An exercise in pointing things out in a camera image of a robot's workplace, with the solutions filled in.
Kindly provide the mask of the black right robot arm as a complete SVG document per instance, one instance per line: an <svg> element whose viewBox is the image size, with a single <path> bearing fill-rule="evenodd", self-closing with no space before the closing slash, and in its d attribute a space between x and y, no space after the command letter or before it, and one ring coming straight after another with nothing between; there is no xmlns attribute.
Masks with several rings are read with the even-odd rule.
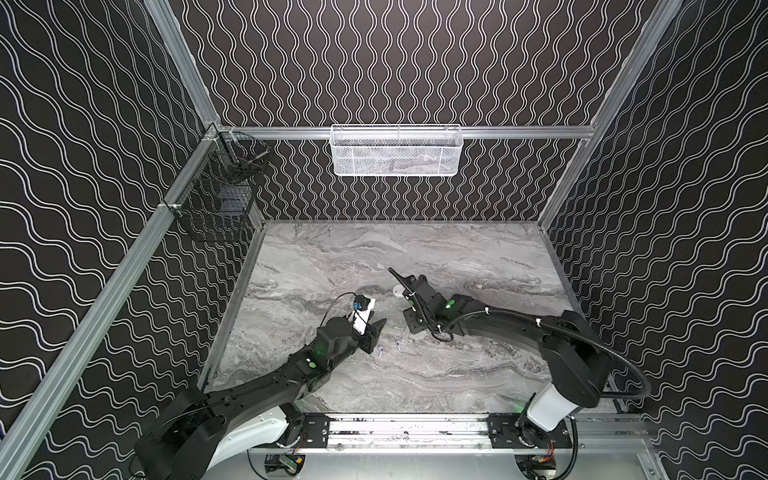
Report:
<svg viewBox="0 0 768 480"><path fill-rule="evenodd" d="M424 275L388 272L402 286L404 311L413 333L428 331L440 342L457 336L483 337L536 353L550 381L533 394L512 428L515 440L529 448L550 443L551 433L579 409L602 399L639 400L651 393L642 370L603 342L584 317L565 310L534 315L495 307L468 295L444 297Z"/></svg>

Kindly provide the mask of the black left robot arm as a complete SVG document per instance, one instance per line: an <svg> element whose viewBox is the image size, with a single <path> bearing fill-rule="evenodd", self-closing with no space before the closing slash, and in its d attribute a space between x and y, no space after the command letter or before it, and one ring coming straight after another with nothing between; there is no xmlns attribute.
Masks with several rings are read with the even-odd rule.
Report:
<svg viewBox="0 0 768 480"><path fill-rule="evenodd" d="M360 334L334 317L275 370L239 386L204 393L192 386L175 396L134 447L145 479L200 479L225 435L258 415L317 391L333 370L361 350L371 354L387 320Z"/></svg>

